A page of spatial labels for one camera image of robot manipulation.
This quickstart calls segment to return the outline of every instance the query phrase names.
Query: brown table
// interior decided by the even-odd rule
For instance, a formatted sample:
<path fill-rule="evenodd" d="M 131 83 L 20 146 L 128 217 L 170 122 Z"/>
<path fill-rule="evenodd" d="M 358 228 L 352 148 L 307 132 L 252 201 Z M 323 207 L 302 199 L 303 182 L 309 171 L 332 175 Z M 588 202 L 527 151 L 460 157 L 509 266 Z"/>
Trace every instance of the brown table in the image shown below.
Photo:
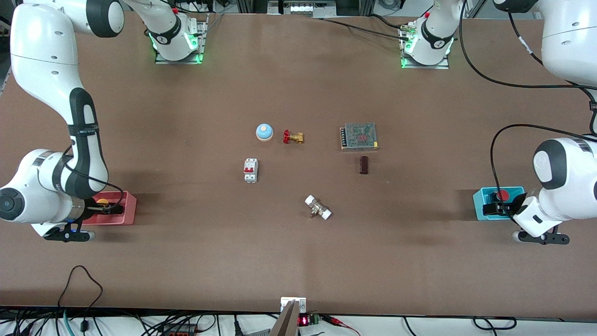
<path fill-rule="evenodd" d="M 46 242 L 2 224 L 0 304 L 55 304 L 86 265 L 100 306 L 276 311 L 281 296 L 330 313 L 596 318 L 595 220 L 571 221 L 568 246 L 515 243 L 509 221 L 475 221 L 471 195 L 493 184 L 489 145 L 510 123 L 587 129 L 578 90 L 524 90 L 473 73 L 455 45 L 449 71 L 401 69 L 395 40 L 301 16 L 227 15 L 201 66 L 154 65 L 141 20 L 114 39 L 78 36 L 110 181 L 138 200 L 135 225 L 92 243 Z M 392 33 L 376 19 L 356 25 Z M 540 49 L 540 21 L 520 22 Z M 509 23 L 467 20 L 480 69 L 514 83 L 561 83 L 534 63 Z M 0 181 L 35 148 L 62 151 L 64 122 L 10 79 L 0 99 Z M 344 123 L 373 121 L 380 149 L 338 150 Z M 260 142 L 269 123 L 275 139 Z M 304 132 L 284 145 L 284 129 Z M 503 185 L 536 187 L 531 157 L 553 134 L 498 141 Z M 260 160 L 259 181 L 242 165 Z M 304 199 L 330 207 L 309 219 Z M 65 304 L 95 286 L 75 276 Z"/>

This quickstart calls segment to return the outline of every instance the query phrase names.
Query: metal connector with white caps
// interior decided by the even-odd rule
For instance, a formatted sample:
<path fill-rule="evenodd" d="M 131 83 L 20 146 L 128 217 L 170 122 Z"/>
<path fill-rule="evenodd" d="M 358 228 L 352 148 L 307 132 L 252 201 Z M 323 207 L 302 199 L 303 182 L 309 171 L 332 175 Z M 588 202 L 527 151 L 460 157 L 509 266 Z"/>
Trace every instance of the metal connector with white caps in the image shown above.
<path fill-rule="evenodd" d="M 327 220 L 332 215 L 332 211 L 323 205 L 320 199 L 315 198 L 313 195 L 309 195 L 304 202 L 311 208 L 311 218 L 319 215 L 321 218 Z"/>

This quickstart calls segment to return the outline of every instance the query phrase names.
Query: white bracket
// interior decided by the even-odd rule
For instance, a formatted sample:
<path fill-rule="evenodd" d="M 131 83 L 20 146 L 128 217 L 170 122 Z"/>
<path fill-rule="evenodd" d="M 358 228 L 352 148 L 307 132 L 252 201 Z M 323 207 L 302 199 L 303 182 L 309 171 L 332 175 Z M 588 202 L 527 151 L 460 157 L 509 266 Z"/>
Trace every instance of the white bracket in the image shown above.
<path fill-rule="evenodd" d="M 286 307 L 286 304 L 289 301 L 298 301 L 298 303 L 300 304 L 300 311 L 299 313 L 306 313 L 307 312 L 307 298 L 295 298 L 295 297 L 282 297 L 280 299 L 280 311 L 284 310 L 284 307 Z"/>

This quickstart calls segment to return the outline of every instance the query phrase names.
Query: black cylindrical component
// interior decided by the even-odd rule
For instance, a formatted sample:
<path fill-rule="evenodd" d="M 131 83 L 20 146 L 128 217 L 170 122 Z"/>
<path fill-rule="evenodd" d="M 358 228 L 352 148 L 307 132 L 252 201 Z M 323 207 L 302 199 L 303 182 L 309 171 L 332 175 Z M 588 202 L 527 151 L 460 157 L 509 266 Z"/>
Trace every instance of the black cylindrical component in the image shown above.
<path fill-rule="evenodd" d="M 369 174 L 369 158 L 366 156 L 361 157 L 361 171 L 359 172 L 359 174 Z"/>

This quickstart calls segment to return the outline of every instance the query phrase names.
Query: yellow object in red bin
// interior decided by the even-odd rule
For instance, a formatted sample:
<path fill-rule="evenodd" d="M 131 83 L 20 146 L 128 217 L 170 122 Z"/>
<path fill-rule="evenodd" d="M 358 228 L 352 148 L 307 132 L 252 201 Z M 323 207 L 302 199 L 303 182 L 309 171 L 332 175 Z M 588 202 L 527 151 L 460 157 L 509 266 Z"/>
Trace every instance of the yellow object in red bin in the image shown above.
<path fill-rule="evenodd" d="M 108 200 L 106 200 L 105 198 L 100 198 L 99 200 L 96 201 L 97 205 L 102 205 L 102 206 L 108 206 L 110 205 L 110 202 L 108 202 Z"/>

